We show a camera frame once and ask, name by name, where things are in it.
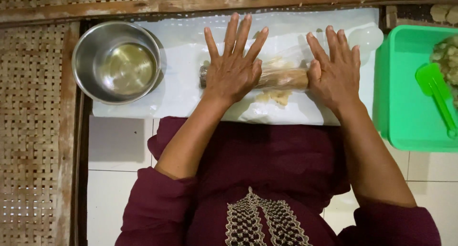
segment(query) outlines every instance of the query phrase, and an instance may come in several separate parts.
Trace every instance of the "stainless steel bowl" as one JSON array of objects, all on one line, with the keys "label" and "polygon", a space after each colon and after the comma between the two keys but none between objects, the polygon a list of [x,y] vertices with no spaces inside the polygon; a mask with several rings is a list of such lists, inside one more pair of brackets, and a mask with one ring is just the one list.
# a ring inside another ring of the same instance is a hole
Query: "stainless steel bowl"
[{"label": "stainless steel bowl", "polygon": [[159,48],[142,27],[108,21],[78,41],[72,69],[81,90],[96,101],[119,105],[150,92],[161,69]]}]

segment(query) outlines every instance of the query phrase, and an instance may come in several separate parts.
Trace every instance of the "maroon blouse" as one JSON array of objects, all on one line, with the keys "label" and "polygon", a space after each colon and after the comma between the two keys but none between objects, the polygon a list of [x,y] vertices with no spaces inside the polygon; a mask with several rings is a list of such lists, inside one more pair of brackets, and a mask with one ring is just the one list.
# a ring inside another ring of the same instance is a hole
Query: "maroon blouse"
[{"label": "maroon blouse", "polygon": [[[186,121],[161,119],[156,159]],[[140,169],[116,245],[440,245],[425,208],[358,208],[337,236],[319,215],[349,191],[338,127],[221,122],[195,178]]]}]

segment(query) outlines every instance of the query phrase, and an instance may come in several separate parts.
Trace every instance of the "green plastic tray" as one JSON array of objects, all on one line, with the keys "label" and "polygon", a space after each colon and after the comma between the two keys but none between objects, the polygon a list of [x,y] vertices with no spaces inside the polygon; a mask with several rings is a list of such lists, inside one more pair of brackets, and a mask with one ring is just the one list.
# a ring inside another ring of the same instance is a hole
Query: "green plastic tray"
[{"label": "green plastic tray", "polygon": [[[458,152],[458,140],[447,136],[433,98],[424,95],[415,80],[418,68],[429,63],[434,45],[457,33],[454,28],[402,25],[377,50],[374,123],[395,148]],[[458,123],[456,110],[452,116]]]}]

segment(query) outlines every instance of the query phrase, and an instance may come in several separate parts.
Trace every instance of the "green scraper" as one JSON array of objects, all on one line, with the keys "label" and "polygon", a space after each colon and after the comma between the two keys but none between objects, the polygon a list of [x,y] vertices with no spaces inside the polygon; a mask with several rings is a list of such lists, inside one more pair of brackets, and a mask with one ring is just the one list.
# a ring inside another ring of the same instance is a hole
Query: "green scraper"
[{"label": "green scraper", "polygon": [[437,63],[425,64],[420,67],[415,79],[420,85],[421,90],[426,96],[432,96],[436,102],[437,108],[447,127],[447,135],[451,139],[455,139],[458,135],[457,126],[452,118],[452,112],[447,105],[452,106],[453,98],[447,84],[441,74],[441,69]]}]

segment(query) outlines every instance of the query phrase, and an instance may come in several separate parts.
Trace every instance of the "white tile floor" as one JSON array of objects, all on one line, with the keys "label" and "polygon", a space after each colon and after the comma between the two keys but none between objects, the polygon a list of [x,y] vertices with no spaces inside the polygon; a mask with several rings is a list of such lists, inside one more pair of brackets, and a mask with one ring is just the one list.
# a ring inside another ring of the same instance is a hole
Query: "white tile floor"
[{"label": "white tile floor", "polygon": [[[139,168],[154,166],[146,140],[159,120],[90,118],[88,243],[113,245]],[[386,143],[419,206],[426,207],[441,233],[442,244],[458,246],[458,154],[405,152]],[[322,213],[339,233],[354,225],[358,207],[352,191],[335,196]]]}]

